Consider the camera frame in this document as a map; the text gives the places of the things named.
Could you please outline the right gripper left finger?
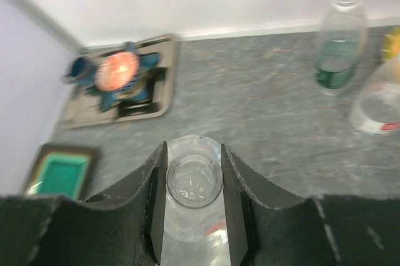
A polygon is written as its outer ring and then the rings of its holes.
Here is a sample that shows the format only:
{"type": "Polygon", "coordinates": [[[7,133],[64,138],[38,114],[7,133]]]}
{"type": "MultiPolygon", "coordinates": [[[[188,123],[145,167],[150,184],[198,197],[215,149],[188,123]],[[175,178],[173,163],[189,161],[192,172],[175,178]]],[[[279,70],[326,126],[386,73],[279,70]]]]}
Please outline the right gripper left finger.
{"type": "Polygon", "coordinates": [[[1,197],[2,265],[158,265],[168,147],[85,201],[63,195],[1,197]]]}

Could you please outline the green label clear bottle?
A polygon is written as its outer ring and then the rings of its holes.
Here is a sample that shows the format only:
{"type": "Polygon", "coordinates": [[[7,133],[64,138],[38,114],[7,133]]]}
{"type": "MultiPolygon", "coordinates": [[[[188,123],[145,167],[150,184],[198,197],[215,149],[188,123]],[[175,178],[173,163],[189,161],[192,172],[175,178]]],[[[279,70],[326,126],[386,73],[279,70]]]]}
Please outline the green label clear bottle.
{"type": "Polygon", "coordinates": [[[330,0],[316,39],[315,80],[325,95],[350,86],[366,45],[364,0],[330,0]]]}

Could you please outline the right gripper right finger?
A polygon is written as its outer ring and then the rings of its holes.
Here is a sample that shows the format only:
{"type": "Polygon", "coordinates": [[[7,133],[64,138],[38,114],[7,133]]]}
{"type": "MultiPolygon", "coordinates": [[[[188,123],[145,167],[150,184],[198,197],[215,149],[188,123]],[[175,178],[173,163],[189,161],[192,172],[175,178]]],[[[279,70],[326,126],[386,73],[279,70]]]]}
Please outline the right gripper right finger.
{"type": "Polygon", "coordinates": [[[221,147],[232,265],[398,265],[399,198],[303,198],[221,147]]]}

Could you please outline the red label water bottle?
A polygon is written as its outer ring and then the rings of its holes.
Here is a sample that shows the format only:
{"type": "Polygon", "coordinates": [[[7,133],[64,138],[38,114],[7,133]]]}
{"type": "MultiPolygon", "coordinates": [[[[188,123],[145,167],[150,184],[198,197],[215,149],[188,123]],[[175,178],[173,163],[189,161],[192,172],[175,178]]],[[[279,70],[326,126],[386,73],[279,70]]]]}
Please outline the red label water bottle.
{"type": "Polygon", "coordinates": [[[161,265],[230,265],[220,144],[186,135],[167,146],[161,265]]]}

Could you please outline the clear bottle white cap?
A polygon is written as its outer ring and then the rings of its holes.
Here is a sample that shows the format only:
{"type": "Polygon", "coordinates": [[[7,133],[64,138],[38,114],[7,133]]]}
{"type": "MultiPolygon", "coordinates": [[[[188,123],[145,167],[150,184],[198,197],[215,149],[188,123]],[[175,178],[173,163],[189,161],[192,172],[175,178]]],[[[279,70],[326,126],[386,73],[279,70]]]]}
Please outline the clear bottle white cap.
{"type": "Polygon", "coordinates": [[[399,56],[381,64],[369,77],[349,114],[353,127],[367,134],[399,129],[399,56]]]}

